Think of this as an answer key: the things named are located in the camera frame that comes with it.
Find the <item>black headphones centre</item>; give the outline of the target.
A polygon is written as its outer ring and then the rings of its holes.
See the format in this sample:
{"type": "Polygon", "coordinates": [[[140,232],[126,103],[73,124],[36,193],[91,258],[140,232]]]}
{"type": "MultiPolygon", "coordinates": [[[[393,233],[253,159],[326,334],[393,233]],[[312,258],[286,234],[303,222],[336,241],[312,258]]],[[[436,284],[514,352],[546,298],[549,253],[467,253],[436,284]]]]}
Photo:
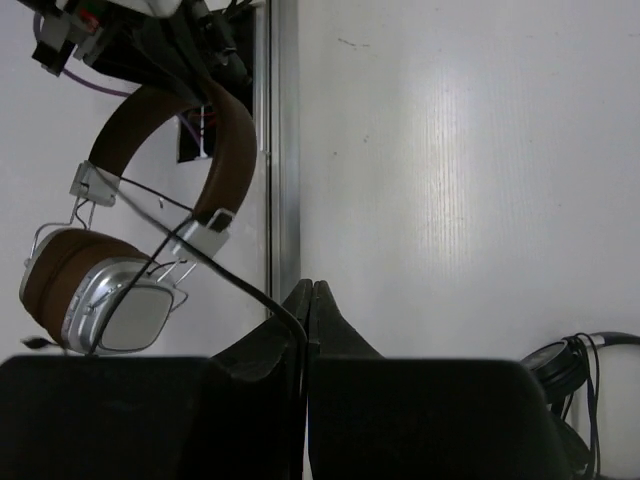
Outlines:
{"type": "Polygon", "coordinates": [[[521,360],[544,392],[545,401],[575,479],[605,479],[599,437],[598,407],[601,367],[599,351],[611,346],[637,346],[637,335],[623,332],[576,333],[547,344],[521,360]],[[575,394],[587,388],[589,440],[567,422],[575,394]]]}

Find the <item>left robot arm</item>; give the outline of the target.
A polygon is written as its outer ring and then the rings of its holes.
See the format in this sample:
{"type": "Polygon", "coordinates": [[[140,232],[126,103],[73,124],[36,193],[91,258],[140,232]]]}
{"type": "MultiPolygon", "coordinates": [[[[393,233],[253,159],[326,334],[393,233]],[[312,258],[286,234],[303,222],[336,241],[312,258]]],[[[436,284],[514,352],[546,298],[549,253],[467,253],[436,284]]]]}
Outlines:
{"type": "Polygon", "coordinates": [[[108,77],[204,101],[200,83],[237,93],[252,82],[243,35],[249,1],[28,1],[34,60],[59,76],[75,58],[108,77]]]}

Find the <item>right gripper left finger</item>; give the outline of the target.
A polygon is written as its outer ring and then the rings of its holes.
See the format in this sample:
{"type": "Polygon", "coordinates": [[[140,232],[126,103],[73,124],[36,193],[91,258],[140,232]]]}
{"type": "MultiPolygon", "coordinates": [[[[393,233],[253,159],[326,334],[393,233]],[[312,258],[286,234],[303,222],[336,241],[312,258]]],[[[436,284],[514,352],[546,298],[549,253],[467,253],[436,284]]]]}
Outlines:
{"type": "Polygon", "coordinates": [[[290,479],[305,343],[271,317],[211,357],[1,366],[5,479],[290,479]]]}

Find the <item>aluminium rail front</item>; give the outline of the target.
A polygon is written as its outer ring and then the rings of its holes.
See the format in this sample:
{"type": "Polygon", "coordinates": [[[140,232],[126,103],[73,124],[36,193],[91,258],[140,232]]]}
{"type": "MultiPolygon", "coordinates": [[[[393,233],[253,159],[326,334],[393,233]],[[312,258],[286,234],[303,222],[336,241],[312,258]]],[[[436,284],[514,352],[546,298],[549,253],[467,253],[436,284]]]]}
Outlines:
{"type": "Polygon", "coordinates": [[[255,3],[254,114],[265,185],[266,291],[284,301],[301,279],[299,3],[255,3]]]}

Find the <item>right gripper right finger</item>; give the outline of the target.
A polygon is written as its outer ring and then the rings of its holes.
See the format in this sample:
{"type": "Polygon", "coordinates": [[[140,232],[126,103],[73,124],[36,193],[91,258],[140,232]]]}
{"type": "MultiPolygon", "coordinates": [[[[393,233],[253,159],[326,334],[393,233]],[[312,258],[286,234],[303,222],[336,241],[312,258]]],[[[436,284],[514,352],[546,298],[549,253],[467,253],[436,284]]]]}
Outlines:
{"type": "Polygon", "coordinates": [[[316,479],[568,479],[543,395],[521,364],[386,358],[315,284],[308,452],[316,479]]]}

